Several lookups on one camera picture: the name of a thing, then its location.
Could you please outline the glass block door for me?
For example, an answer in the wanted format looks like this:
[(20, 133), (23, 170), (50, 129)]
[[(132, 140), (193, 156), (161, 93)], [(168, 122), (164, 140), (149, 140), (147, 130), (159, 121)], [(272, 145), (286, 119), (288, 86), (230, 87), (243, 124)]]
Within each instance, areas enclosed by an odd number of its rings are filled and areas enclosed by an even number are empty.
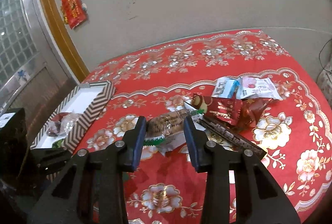
[(1, 0), (1, 113), (57, 106), (76, 85), (40, 0)]

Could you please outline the red paper wall decoration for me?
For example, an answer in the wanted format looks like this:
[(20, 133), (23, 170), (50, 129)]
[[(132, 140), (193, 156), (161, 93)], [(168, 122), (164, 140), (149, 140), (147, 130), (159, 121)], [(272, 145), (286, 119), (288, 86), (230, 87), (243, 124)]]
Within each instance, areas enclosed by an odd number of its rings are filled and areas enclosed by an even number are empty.
[(81, 0), (61, 0), (61, 9), (64, 22), (69, 25), (70, 29), (74, 29), (87, 20)]

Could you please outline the floral covered sofa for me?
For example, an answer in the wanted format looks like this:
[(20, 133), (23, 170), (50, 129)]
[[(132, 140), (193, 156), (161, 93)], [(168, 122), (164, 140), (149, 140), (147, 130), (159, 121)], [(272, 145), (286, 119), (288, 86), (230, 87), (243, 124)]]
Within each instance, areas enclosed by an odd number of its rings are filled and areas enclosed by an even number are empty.
[(331, 60), (321, 71), (317, 78), (317, 85), (327, 99), (329, 106), (332, 107), (332, 75), (331, 75)]

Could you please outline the long dark chocolate box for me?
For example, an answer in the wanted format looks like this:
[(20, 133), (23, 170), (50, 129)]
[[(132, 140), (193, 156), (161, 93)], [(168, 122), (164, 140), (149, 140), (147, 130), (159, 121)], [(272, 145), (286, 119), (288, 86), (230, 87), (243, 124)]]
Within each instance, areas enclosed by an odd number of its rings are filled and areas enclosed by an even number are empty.
[(220, 123), (216, 119), (204, 116), (202, 119), (199, 119), (199, 123), (215, 135), (218, 135), (226, 141), (232, 143), (234, 146), (237, 146), (239, 149), (243, 151), (251, 150), (260, 160), (262, 160), (267, 154), (267, 152), (258, 145), (234, 132), (227, 125)]

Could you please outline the white silver snack packet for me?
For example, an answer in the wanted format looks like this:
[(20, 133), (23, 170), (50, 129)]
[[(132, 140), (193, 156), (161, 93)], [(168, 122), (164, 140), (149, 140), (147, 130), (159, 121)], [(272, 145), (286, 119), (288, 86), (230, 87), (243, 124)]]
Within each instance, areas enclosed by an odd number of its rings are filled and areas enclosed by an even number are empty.
[(268, 98), (282, 100), (276, 87), (269, 78), (244, 76), (240, 79), (240, 86), (236, 93), (237, 99)]

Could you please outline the blue white snack packet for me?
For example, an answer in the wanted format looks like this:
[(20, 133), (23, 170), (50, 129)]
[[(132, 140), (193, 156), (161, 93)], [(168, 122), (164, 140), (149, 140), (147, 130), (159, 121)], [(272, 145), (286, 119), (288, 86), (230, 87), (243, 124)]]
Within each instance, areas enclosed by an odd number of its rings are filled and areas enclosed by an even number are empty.
[(212, 93), (212, 97), (231, 99), (239, 85), (240, 83), (237, 79), (229, 77), (218, 78)]

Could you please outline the golden wooden door frame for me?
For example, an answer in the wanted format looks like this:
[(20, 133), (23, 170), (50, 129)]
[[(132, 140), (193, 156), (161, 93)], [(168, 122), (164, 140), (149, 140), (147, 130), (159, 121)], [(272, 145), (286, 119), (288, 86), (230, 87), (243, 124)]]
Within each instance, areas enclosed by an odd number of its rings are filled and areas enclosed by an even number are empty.
[(56, 0), (39, 0), (39, 2), (56, 54), (64, 63), (65, 70), (70, 73), (75, 81), (82, 82), (88, 76), (89, 70), (67, 32), (62, 13), (56, 5)]

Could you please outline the chevron striped gift box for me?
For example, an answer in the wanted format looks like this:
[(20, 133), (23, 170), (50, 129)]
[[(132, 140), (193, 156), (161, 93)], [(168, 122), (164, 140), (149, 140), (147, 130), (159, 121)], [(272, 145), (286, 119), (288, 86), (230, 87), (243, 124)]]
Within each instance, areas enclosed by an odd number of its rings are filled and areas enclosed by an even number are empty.
[[(51, 114), (38, 132), (30, 148), (51, 148), (54, 142), (62, 140), (61, 147), (73, 153), (87, 130), (114, 95), (114, 92), (115, 87), (110, 81), (77, 85)], [(49, 136), (47, 130), (51, 125), (51, 121), (62, 114), (76, 114), (78, 118), (68, 134), (58, 134), (56, 137)]]

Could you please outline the dark red Golden snack packet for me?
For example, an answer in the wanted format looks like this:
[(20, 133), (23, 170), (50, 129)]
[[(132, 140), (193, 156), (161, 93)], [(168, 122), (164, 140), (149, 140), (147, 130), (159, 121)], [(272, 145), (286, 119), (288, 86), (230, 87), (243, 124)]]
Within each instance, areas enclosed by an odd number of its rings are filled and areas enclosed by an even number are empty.
[(235, 97), (225, 99), (193, 94), (191, 104), (194, 108), (203, 110), (207, 117), (235, 126), (239, 120), (243, 102)]

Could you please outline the red floral tablecloth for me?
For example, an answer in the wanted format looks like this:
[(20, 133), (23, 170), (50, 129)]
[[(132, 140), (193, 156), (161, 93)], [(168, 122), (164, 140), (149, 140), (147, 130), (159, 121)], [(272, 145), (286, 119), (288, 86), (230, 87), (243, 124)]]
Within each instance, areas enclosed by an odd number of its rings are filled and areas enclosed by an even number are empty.
[(87, 82), (110, 81), (115, 94), (79, 147), (95, 152), (120, 140), (140, 116), (195, 107), (204, 121), (238, 127), (264, 150), (262, 164), (300, 220), (331, 194), (331, 108), (314, 80), (273, 38), (254, 29), (167, 42), (101, 63)]

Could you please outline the clear brown cake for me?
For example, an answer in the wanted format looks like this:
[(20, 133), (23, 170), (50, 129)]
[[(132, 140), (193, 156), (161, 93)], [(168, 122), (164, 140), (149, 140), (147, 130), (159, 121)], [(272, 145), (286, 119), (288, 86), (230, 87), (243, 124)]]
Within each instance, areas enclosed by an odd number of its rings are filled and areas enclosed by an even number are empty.
[(167, 138), (182, 133), (186, 117), (191, 117), (193, 122), (202, 119), (203, 109), (180, 109), (170, 111), (147, 122), (144, 146), (157, 146)]

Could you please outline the green snack packet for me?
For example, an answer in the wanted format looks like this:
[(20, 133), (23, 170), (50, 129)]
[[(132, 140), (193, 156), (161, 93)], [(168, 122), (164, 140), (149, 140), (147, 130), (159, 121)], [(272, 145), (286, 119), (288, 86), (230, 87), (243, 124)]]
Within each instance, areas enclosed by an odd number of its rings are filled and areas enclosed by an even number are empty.
[(53, 148), (53, 149), (56, 149), (56, 148), (62, 148), (62, 143), (63, 143), (63, 141), (64, 141), (64, 138), (55, 141), (55, 142), (52, 144), (52, 148)]

